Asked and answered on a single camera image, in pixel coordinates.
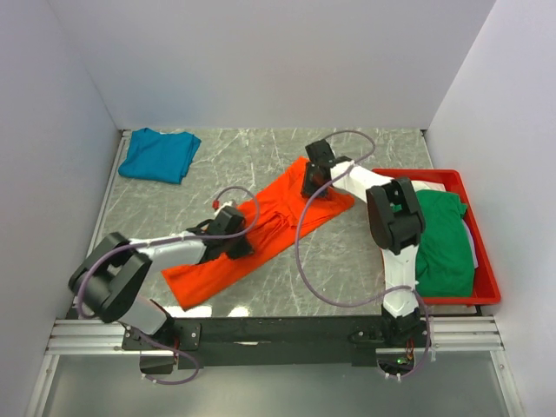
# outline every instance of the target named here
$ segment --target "blue cloth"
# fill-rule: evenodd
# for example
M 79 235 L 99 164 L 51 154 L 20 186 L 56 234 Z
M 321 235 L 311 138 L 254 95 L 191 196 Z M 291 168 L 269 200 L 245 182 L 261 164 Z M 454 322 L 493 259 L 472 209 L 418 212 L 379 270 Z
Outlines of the blue cloth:
M 129 178 L 181 184 L 201 139 L 190 133 L 161 134 L 145 128 L 131 134 L 118 173 Z

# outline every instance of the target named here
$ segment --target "cable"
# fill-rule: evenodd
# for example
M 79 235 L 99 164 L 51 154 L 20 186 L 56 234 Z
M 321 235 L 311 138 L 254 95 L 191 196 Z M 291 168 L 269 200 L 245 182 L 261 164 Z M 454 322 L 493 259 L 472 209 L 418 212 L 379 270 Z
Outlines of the cable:
M 321 194 L 322 191 L 324 191 L 325 189 L 327 189 L 328 187 L 330 187 L 332 184 L 334 184 L 336 181 L 340 180 L 341 178 L 343 178 L 344 176 L 348 175 L 351 170 L 354 168 L 354 166 L 362 161 L 364 161 L 365 159 L 369 158 L 374 151 L 376 150 L 376 143 L 374 142 L 373 138 L 363 132 L 360 132 L 359 130 L 352 130 L 352 129 L 345 129 L 345 130 L 338 130 L 337 132 L 333 132 L 329 135 L 326 135 L 322 138 L 322 140 L 327 140 L 328 138 L 332 137 L 332 136 L 336 136 L 336 135 L 341 135 L 344 133 L 354 133 L 356 135 L 359 136 L 363 136 L 364 138 L 366 138 L 372 145 L 372 148 L 369 152 L 367 152 L 365 155 L 355 159 L 352 161 L 352 163 L 350 164 L 350 166 L 341 174 L 339 174 L 338 176 L 332 178 L 331 180 L 325 182 L 324 184 L 322 184 L 319 189 L 317 189 L 307 200 L 307 202 L 305 203 L 305 207 L 303 208 L 299 221 L 297 222 L 297 228 L 295 229 L 295 244 L 294 244 L 294 248 L 295 248 L 295 264 L 297 265 L 297 270 L 299 271 L 299 275 L 301 277 L 301 279 L 303 280 L 303 282 L 305 283 L 306 287 L 308 288 L 308 290 L 319 300 L 326 302 L 327 304 L 330 304 L 332 306 L 336 306 L 336 307 L 342 307 L 342 308 L 355 308 L 355 307 L 360 307 L 363 306 L 365 304 L 368 304 L 369 302 L 373 302 L 376 301 L 382 297 L 384 297 L 384 295 L 389 294 L 389 293 L 393 293 L 394 291 L 400 291 L 400 290 L 405 290 L 405 291 L 411 291 L 415 294 L 415 298 L 417 299 L 417 302 L 420 304 L 421 307 L 424 308 L 425 310 L 425 323 L 427 325 L 427 341 L 426 341 L 426 345 L 425 345 L 425 353 L 423 354 L 423 357 L 419 360 L 419 362 L 415 365 L 414 369 L 410 372 L 408 372 L 407 374 L 402 375 L 402 378 L 405 378 L 407 376 L 409 376 L 410 374 L 412 374 L 413 372 L 415 372 L 416 370 L 418 370 L 422 364 L 423 361 L 425 360 L 425 358 L 427 357 L 428 354 L 428 349 L 429 349 L 429 345 L 431 343 L 431 336 L 430 336 L 430 322 L 429 322 L 429 318 L 428 318 L 428 311 L 427 311 L 427 305 L 425 304 L 425 302 L 423 301 L 423 299 L 420 297 L 419 294 L 417 294 L 417 291 L 415 291 L 413 288 L 407 286 L 407 285 L 400 285 L 397 287 L 392 287 L 389 288 L 381 293 L 378 293 L 377 295 L 374 295 L 366 300 L 361 300 L 361 301 L 357 301 L 354 303 L 349 303 L 349 302 L 343 302 L 343 301 L 334 301 L 334 300 L 330 300 L 329 298 L 325 297 L 324 295 L 322 295 L 321 293 L 319 293 L 314 287 L 313 285 L 311 285 L 311 283 L 309 282 L 307 276 L 305 275 L 305 271 L 303 270 L 303 265 L 301 262 L 301 255 L 300 255 L 300 251 L 299 251 L 299 242 L 301 239 L 301 226 L 303 225 L 303 221 L 305 220 L 305 216 L 307 215 L 307 212 L 309 210 L 309 207 L 311 207 L 311 204 L 313 204 L 313 201 Z
M 81 285 L 79 286 L 79 289 L 77 290 L 77 301 L 76 301 L 76 309 L 77 309 L 77 313 L 79 314 L 79 316 L 85 320 L 90 320 L 95 318 L 95 314 L 87 314 L 85 313 L 85 311 L 83 310 L 83 297 L 85 295 L 85 289 L 87 287 L 87 284 L 89 283 L 89 280 L 91 279 L 91 277 L 93 276 L 93 274 L 96 272 L 97 269 L 99 269 L 101 267 L 101 265 L 103 265 L 108 259 L 110 259 L 112 256 L 119 254 L 121 252 L 124 252 L 126 250 L 130 250 L 130 249 L 138 249 L 138 248 L 146 248 L 148 246 L 162 246 L 162 245 L 168 245 L 170 243 L 175 243 L 175 242 L 183 242 L 183 241 L 191 241 L 194 239 L 200 239 L 200 240 L 221 240 L 221 239 L 233 239 L 236 237 L 240 237 L 243 236 L 245 234 L 247 234 L 249 231 L 251 231 L 256 223 L 259 221 L 259 216 L 261 214 L 261 206 L 259 205 L 259 202 L 257 201 L 256 196 L 249 191 L 248 189 L 246 189 L 245 187 L 242 187 L 241 185 L 232 185 L 229 187 L 226 187 L 224 189 L 222 189 L 215 198 L 215 201 L 218 201 L 220 199 L 220 197 L 230 191 L 231 189 L 239 189 L 241 191 L 244 191 L 247 195 L 249 195 L 249 197 L 251 197 L 253 199 L 253 202 L 255 203 L 255 219 L 241 232 L 238 233 L 233 233 L 232 235 L 181 235 L 181 236 L 172 236 L 172 237 L 168 237 L 165 239 L 160 239 L 160 240 L 156 240 L 153 242 L 137 242 L 137 243 L 130 243 L 128 245 L 123 245 L 119 248 L 115 248 L 110 250 L 109 252 L 107 252 L 106 254 L 104 254 L 103 256 L 100 257 L 100 259 L 98 261 L 96 261 L 93 266 L 85 273 L 85 276 L 83 277 L 83 281 L 81 282 Z M 149 379 L 150 381 L 155 381 L 156 383 L 159 383 L 161 385 L 180 385 L 183 384 L 185 382 L 189 382 L 192 381 L 197 374 L 199 374 L 199 369 L 201 368 L 201 366 L 199 365 L 199 362 L 197 361 L 197 359 L 192 356 L 191 354 L 188 354 L 187 352 L 183 352 L 182 350 L 179 349 L 175 349 L 169 346 L 165 346 L 157 341 L 154 341 L 152 338 L 150 338 L 149 336 L 147 336 L 145 333 L 143 333 L 141 330 L 135 328 L 135 331 L 137 332 L 137 334 L 144 339 L 148 344 L 152 345 L 155 348 L 160 348 L 163 350 L 169 350 L 171 352 L 173 352 L 174 354 L 178 354 L 183 358 L 186 358 L 188 360 L 190 360 L 191 362 L 193 362 L 193 364 L 195 365 L 195 371 L 186 379 L 181 380 L 181 381 L 161 381 L 161 380 L 155 380 L 155 378 L 146 375 L 146 378 Z

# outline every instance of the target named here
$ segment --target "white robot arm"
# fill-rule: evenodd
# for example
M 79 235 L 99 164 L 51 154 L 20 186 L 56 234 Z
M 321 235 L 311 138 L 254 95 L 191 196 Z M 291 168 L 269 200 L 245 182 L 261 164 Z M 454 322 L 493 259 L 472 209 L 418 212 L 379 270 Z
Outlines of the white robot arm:
M 330 176 L 335 178 L 343 174 L 350 166 L 351 162 L 340 162 L 330 169 Z M 389 176 L 375 174 L 373 171 L 355 166 L 349 174 L 335 182 L 334 187 L 344 189 L 360 200 L 367 202 L 368 189 L 387 185 L 392 180 L 393 178 Z M 415 289 L 415 257 L 418 248 L 419 244 L 408 245 L 399 254 L 395 254 L 390 249 L 381 248 L 386 289 L 400 285 Z M 415 295 L 408 291 L 394 291 L 386 294 L 382 305 L 393 317 L 407 316 L 419 306 Z
M 334 188 L 343 189 L 367 204 L 371 235 L 381 248 L 384 261 L 386 290 L 399 286 L 415 289 L 415 258 L 425 231 L 425 218 L 411 181 L 378 175 L 354 165 L 345 156 L 336 157 L 324 139 L 305 149 L 309 162 L 301 194 L 310 196 L 319 192 L 324 183 L 338 178 L 332 183 Z M 326 190 L 319 196 L 326 196 Z M 385 338 L 403 339 L 416 331 L 420 311 L 413 292 L 388 293 L 382 307 Z
M 111 256 L 84 284 L 83 303 L 106 323 L 119 321 L 154 336 L 162 343 L 172 342 L 174 319 L 158 304 L 138 294 L 147 274 L 175 265 L 196 265 L 226 254 L 237 259 L 253 253 L 247 237 L 230 239 L 191 239 L 191 235 L 226 236 L 243 231 L 245 217 L 234 205 L 224 204 L 214 219 L 189 228 L 176 236 L 150 240 L 126 239 L 119 233 L 107 235 L 69 279 L 69 289 L 79 294 L 85 276 L 106 254 L 122 246 L 129 249 Z

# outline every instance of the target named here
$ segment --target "black mounting bar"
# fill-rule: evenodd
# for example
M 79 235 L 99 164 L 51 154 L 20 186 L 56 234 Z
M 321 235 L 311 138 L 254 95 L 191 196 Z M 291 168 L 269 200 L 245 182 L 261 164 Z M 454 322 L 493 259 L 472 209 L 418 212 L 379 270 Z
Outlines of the black mounting bar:
M 413 333 L 414 345 L 423 348 L 425 322 Z M 377 348 L 405 348 L 407 339 L 387 343 L 378 315 L 272 318 L 175 319 L 179 347 L 202 367 L 350 363 L 376 366 Z M 124 350 L 152 350 L 137 335 L 124 338 Z M 143 356 L 145 374 L 166 374 L 174 358 Z M 192 368 L 180 358 L 178 367 Z

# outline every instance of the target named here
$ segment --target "clothing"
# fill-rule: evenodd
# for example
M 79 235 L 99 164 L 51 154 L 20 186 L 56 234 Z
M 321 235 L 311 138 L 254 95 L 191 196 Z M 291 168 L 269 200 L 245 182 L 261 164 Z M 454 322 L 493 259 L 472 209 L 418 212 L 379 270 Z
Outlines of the clothing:
M 118 173 L 129 178 L 181 184 L 201 140 L 190 133 L 162 134 L 145 128 L 131 134 Z
M 461 222 L 467 205 L 454 193 L 423 189 L 416 193 L 425 216 L 415 263 L 423 297 L 469 297 L 474 265 L 467 232 Z
M 412 180 L 411 185 L 414 186 L 415 192 L 422 189 L 435 189 L 436 191 L 446 191 L 446 186 L 440 182 Z
M 291 246 L 295 241 L 298 219 L 307 202 L 301 196 L 306 158 L 299 158 L 284 174 L 257 194 L 261 216 L 255 228 L 247 234 L 255 252 L 234 261 L 226 255 L 202 265 L 180 266 L 165 269 L 166 279 L 175 298 L 183 308 L 194 307 Z M 317 199 L 311 205 L 301 227 L 306 236 L 323 223 L 354 205 L 351 195 L 328 190 L 326 199 Z M 255 218 L 255 203 L 250 200 L 238 208 L 249 225 Z
M 466 229 L 467 240 L 469 241 L 469 247 L 471 248 L 471 255 L 473 256 L 473 267 L 477 269 L 479 267 L 479 259 L 477 259 L 477 249 L 475 248 L 475 241 L 473 240 L 473 235 L 471 235 L 471 229 L 467 226 L 467 223 L 461 219 L 463 227 Z

